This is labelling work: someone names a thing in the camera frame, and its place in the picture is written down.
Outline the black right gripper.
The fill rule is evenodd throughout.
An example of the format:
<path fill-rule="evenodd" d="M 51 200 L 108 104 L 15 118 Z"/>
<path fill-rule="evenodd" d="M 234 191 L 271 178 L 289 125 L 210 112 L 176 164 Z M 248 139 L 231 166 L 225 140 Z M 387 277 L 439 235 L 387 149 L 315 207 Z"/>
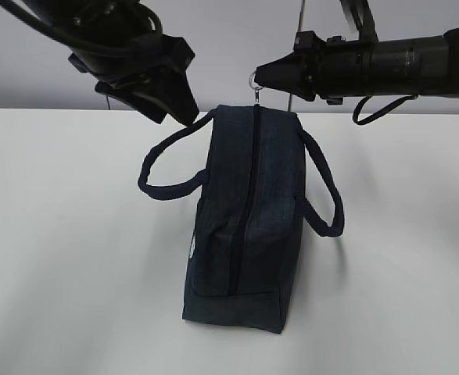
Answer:
<path fill-rule="evenodd" d="M 442 95 L 450 75 L 450 42 L 443 36 L 393 41 L 324 41 L 296 35 L 293 52 L 256 68 L 255 82 L 314 102 L 387 95 Z"/>

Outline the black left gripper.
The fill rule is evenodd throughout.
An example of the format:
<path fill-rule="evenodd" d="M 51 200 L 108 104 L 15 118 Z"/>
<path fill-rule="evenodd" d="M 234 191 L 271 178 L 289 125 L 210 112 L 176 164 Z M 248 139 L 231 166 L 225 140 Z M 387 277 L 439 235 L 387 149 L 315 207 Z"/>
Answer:
<path fill-rule="evenodd" d="M 68 61 L 79 73 L 88 73 L 99 80 L 98 94 L 111 97 L 149 120 L 161 124 L 167 115 L 184 126 L 191 126 L 199 109 L 185 71 L 195 53 L 182 37 L 166 34 L 143 34 L 131 39 L 127 57 L 72 53 Z M 153 71 L 135 88 L 134 94 L 116 84 Z"/>

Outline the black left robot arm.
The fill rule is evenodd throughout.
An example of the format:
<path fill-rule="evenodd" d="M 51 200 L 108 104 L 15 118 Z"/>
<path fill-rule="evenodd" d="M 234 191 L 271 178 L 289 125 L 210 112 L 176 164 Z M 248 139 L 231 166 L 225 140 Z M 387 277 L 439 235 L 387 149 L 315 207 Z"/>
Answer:
<path fill-rule="evenodd" d="M 187 69 L 195 53 L 165 34 L 139 1 L 0 1 L 31 29 L 68 47 L 69 62 L 92 75 L 95 91 L 156 123 L 171 116 L 186 127 L 199 115 Z"/>

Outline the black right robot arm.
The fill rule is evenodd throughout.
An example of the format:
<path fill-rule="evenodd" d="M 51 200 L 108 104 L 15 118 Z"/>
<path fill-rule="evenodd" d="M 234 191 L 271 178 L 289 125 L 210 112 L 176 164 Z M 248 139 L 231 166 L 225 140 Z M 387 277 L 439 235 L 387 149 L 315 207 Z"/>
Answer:
<path fill-rule="evenodd" d="M 307 102 L 417 95 L 459 98 L 459 28 L 393 41 L 296 35 L 292 53 L 258 66 L 255 82 Z"/>

